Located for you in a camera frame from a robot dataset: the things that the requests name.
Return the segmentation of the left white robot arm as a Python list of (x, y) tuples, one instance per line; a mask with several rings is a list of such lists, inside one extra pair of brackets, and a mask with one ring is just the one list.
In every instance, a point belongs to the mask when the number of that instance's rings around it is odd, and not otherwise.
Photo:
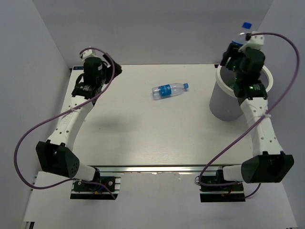
[(85, 59), (83, 73), (78, 76), (71, 93), (68, 113), (60, 119), (48, 139), (36, 145), (44, 172), (84, 180), (89, 190), (100, 187), (98, 169), (81, 163), (72, 150), (76, 136), (95, 106), (96, 96), (101, 93), (102, 86), (121, 73), (121, 66), (107, 55), (103, 55), (102, 59), (93, 56)]

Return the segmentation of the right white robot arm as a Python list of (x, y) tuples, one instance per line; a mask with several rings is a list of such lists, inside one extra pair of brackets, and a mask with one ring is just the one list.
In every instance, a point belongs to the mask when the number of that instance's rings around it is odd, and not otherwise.
[(293, 156), (280, 146), (267, 113), (267, 91), (260, 80), (265, 55), (258, 49), (239, 48), (231, 43), (220, 65), (234, 73), (233, 92), (250, 129), (253, 156), (240, 165), (223, 167), (223, 173), (215, 178), (220, 190), (227, 190), (233, 181), (279, 183), (294, 165)]

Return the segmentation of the small blue label bottle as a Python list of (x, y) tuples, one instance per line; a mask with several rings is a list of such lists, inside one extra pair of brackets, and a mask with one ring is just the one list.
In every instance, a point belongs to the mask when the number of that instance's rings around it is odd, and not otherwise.
[(232, 39), (231, 43), (237, 46), (243, 46), (247, 40), (246, 35), (251, 32), (252, 24), (250, 22), (244, 22), (236, 36)]

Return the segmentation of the blue label water bottle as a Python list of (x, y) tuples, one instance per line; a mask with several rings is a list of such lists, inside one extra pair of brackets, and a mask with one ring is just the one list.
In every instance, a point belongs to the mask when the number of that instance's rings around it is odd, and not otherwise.
[(154, 100), (174, 97), (183, 94), (189, 88), (188, 83), (172, 83), (152, 88), (152, 97)]

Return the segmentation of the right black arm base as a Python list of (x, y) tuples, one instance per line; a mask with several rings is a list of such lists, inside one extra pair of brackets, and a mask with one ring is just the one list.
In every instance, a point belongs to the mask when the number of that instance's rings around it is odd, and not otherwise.
[(232, 181), (224, 180), (222, 168), (204, 172), (195, 183), (200, 186), (202, 203), (245, 202), (243, 184), (230, 185)]

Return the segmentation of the white round bin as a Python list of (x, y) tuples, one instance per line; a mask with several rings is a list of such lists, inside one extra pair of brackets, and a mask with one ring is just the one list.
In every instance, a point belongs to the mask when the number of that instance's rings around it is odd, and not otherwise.
[(238, 84), (233, 71), (218, 65), (215, 79), (209, 107), (216, 118), (226, 122), (235, 121), (243, 115), (240, 103), (245, 98), (262, 97), (266, 100), (274, 83), (266, 66), (262, 67), (259, 78), (254, 82), (244, 80)]

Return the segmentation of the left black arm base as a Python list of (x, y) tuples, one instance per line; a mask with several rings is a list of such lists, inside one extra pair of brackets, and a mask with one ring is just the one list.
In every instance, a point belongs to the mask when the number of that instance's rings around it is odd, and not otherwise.
[(115, 200), (118, 197), (121, 176), (96, 169), (93, 181), (74, 181), (70, 199), (76, 200)]

